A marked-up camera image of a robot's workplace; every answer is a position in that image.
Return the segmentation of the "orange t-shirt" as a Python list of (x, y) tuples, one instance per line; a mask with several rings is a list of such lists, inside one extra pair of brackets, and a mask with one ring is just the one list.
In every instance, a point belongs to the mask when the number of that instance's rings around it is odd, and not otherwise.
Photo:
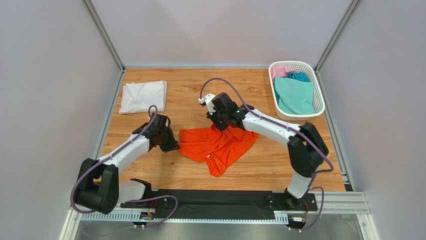
[(181, 129), (179, 153), (198, 163), (206, 163), (209, 173), (220, 177), (255, 144), (259, 134), (240, 128), (219, 130), (214, 124), (205, 128)]

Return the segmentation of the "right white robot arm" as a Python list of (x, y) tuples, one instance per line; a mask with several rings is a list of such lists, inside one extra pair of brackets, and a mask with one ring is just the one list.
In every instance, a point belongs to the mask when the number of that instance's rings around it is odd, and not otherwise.
[(263, 114), (245, 103), (238, 106), (225, 92), (206, 94), (198, 102), (207, 107), (206, 117), (220, 131), (229, 127), (238, 128), (265, 136), (286, 147), (293, 174), (284, 191), (284, 204), (291, 209), (303, 204), (315, 175), (320, 171), (319, 167), (329, 153), (312, 123), (288, 123)]

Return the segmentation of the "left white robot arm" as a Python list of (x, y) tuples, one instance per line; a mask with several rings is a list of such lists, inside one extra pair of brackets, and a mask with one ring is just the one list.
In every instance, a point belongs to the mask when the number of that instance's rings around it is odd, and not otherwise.
[(87, 158), (81, 163), (70, 194), (71, 206), (84, 214), (109, 214), (116, 205), (143, 199), (148, 182), (133, 178), (120, 183), (119, 177), (136, 159), (155, 147), (164, 153), (179, 149), (170, 118), (156, 113), (112, 152), (99, 159)]

